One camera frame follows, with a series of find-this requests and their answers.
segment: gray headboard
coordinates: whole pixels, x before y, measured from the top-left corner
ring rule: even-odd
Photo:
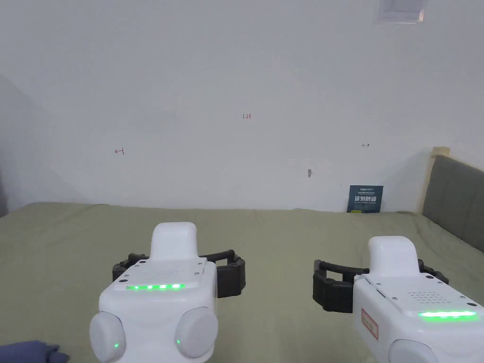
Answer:
[[[436,156],[422,214],[484,252],[484,172]]]

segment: white wall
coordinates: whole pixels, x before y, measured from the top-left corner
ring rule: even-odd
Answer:
[[[375,6],[3,0],[10,209],[344,211],[382,184],[384,210],[415,210],[433,146],[484,167],[484,2],[430,0],[417,26]]]

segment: blue cloth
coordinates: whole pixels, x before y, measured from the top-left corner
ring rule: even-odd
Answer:
[[[69,356],[58,345],[34,340],[0,347],[0,363],[66,363]]]

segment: red warning label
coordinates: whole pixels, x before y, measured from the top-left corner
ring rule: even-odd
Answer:
[[[378,324],[362,309],[362,323],[370,331],[373,336],[378,339]]]

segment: round white knob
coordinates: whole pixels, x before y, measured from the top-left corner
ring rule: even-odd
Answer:
[[[126,337],[121,320],[116,315],[101,311],[94,315],[89,329],[94,355],[101,363],[121,358],[126,349]]]
[[[188,358],[199,358],[215,344],[218,320],[214,312],[206,307],[187,311],[178,322],[175,344],[178,351]]]

